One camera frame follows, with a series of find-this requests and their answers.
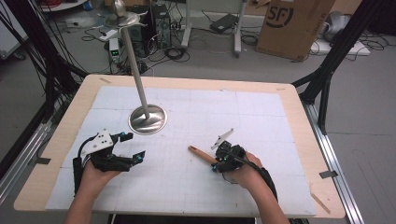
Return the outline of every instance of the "hand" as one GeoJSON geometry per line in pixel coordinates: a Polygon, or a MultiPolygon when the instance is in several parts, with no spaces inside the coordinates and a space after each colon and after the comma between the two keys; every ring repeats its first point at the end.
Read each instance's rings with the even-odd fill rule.
{"type": "MultiPolygon", "coordinates": [[[[253,154],[247,152],[246,159],[262,168],[262,162],[253,154]]],[[[238,170],[227,173],[227,175],[238,182],[238,184],[244,189],[254,188],[254,186],[257,186],[257,184],[264,182],[260,174],[246,164],[242,165],[242,167],[238,170]]]]}
{"type": "Polygon", "coordinates": [[[88,224],[91,223],[91,212],[93,203],[102,189],[120,171],[102,172],[93,167],[91,161],[87,161],[82,174],[81,184],[75,199],[67,212],[66,224],[88,224]]]}
{"type": "Polygon", "coordinates": [[[119,174],[120,171],[102,172],[95,169],[91,161],[87,161],[84,167],[84,173],[81,178],[78,193],[82,191],[81,193],[84,193],[86,196],[91,195],[93,198],[96,198],[108,181],[119,174]]]}

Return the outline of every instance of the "floor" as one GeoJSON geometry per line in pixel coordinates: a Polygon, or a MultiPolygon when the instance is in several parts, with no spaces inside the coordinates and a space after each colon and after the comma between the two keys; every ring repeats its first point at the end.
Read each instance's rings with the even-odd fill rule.
{"type": "MultiPolygon", "coordinates": [[[[260,26],[252,17],[245,26],[260,26]]],[[[76,60],[98,73],[108,66],[107,52],[99,41],[84,42],[84,29],[63,33],[76,60]]],[[[243,44],[239,58],[232,51],[233,38],[193,31],[185,63],[160,63],[143,76],[183,77],[254,82],[291,83],[304,77],[323,61],[310,56],[302,63],[255,51],[243,44]]],[[[396,44],[395,37],[387,37],[396,44]]],[[[344,60],[336,70],[330,91],[327,131],[347,183],[365,223],[396,223],[396,48],[374,50],[355,62],[344,60]]],[[[44,102],[43,90],[29,59],[0,62],[0,159],[44,102]]],[[[20,212],[13,202],[32,170],[28,165],[0,206],[1,223],[63,222],[64,213],[20,212]]],[[[94,223],[106,223],[106,215],[95,214],[94,223]]],[[[309,219],[310,223],[348,223],[346,219],[309,219]]]]}

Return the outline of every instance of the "table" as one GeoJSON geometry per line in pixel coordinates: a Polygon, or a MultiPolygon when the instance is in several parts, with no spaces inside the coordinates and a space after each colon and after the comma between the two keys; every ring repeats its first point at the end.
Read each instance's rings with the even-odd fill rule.
{"type": "MultiPolygon", "coordinates": [[[[291,133],[314,198],[316,217],[342,218],[344,207],[330,178],[319,173],[327,171],[316,137],[306,117],[297,91],[290,84],[241,81],[142,77],[145,87],[196,90],[233,90],[278,93],[288,117],[291,133]]],[[[14,207],[22,211],[45,211],[61,164],[72,146],[78,129],[91,109],[96,93],[102,86],[134,86],[132,77],[90,75],[86,77],[73,102],[67,109],[42,157],[50,158],[48,165],[37,164],[26,181],[14,207]]]]}

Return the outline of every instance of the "metal pole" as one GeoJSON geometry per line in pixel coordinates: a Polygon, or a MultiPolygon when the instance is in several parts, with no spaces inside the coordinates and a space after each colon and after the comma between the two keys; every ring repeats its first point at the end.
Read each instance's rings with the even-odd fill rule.
{"type": "Polygon", "coordinates": [[[128,53],[128,60],[131,68],[134,69],[134,83],[137,87],[137,92],[139,93],[140,102],[142,103],[143,111],[145,113],[146,119],[149,118],[149,107],[146,101],[145,91],[143,89],[142,79],[140,78],[139,69],[137,68],[136,57],[134,56],[134,48],[132,46],[131,37],[129,36],[128,28],[123,27],[121,29],[122,39],[125,44],[126,52],[128,53]]]}

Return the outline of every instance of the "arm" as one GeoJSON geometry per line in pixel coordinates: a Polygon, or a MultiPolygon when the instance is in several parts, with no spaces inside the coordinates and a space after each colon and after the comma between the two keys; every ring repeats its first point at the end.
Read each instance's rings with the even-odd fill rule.
{"type": "Polygon", "coordinates": [[[92,207],[102,189],[114,176],[120,172],[102,172],[93,167],[88,161],[84,168],[81,184],[69,211],[67,212],[65,224],[88,224],[91,223],[92,207]]]}
{"type": "MultiPolygon", "coordinates": [[[[247,152],[247,158],[259,167],[262,167],[262,162],[253,154],[247,152]]],[[[236,180],[242,188],[245,188],[250,192],[259,208],[262,223],[289,224],[289,221],[285,214],[283,214],[282,209],[279,207],[273,192],[258,172],[248,165],[243,165],[239,170],[230,172],[229,175],[236,180]]]]}

